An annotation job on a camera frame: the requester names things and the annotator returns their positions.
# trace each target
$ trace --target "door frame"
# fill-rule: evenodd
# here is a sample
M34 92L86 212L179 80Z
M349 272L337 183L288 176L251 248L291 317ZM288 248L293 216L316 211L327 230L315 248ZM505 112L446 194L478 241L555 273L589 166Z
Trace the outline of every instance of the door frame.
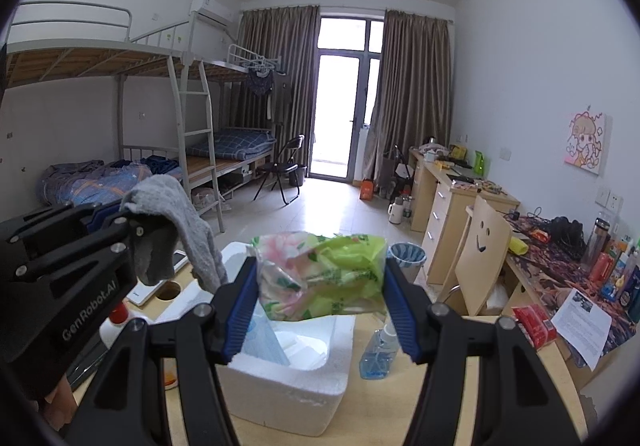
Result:
M314 137L314 129L316 127L316 104L318 102L318 81L320 72L320 58L321 56L345 56L347 58L357 58L360 61L358 66L358 86L356 89L355 107L353 112L353 123L351 124L351 147L349 149L349 162L347 163L347 177L335 177L333 175L324 175L320 173L311 172L311 164L313 162L313 145L311 140L310 153L309 153L309 169L308 176L313 179L324 179L327 181L348 182L351 184L355 176L356 169L356 155L358 153L358 140L360 139L360 131L364 128L364 115L367 108L367 87L369 84L369 68L371 65L371 59L379 60L381 53L369 51L369 36L371 34L371 23L380 22L379 19L370 19L354 16L336 16L325 15L322 18L328 19L349 19L349 20L364 20L365 25L365 44L363 51L356 51L354 49L316 49L316 58L314 62L316 73L316 90L314 93L314 105L313 116L311 120L311 137Z

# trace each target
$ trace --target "blue liquid soap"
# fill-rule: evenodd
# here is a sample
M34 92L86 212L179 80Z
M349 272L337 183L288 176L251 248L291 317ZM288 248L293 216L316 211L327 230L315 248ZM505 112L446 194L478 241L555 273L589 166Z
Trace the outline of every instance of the blue liquid soap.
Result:
M391 322L373 333L360 359L362 379L384 379L396 359L400 344Z

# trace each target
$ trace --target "anime poster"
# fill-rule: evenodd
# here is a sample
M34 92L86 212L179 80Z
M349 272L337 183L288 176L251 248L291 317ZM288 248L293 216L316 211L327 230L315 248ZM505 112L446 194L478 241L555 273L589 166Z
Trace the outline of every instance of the anime poster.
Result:
M605 115L586 110L577 114L569 123L570 133L566 141L564 162L588 170L600 172L604 146Z

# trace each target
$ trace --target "styrofoam box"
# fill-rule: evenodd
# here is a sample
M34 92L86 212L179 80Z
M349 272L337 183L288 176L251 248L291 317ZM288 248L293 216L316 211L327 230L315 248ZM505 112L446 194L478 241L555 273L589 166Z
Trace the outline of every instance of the styrofoam box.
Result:
M248 256L247 245L232 242L222 251L232 282ZM191 282L156 319L177 319L211 294ZM301 435L318 436L331 422L347 388L353 327L350 315L302 322L273 322L273 330L290 365L283 366L243 352L218 377L232 415L256 424Z

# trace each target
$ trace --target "chair backrest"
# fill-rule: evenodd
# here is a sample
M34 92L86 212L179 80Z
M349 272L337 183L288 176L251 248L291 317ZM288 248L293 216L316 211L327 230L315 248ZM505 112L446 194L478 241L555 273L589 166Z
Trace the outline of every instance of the chair backrest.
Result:
M293 156L302 148L302 143L305 141L304 134L300 134L289 141L287 141L280 152L278 153L277 162L280 162L280 157L285 150L290 150L289 159L287 160L289 163L293 162Z
M480 314L500 275L511 240L511 226L480 196L456 264L456 277L469 316Z

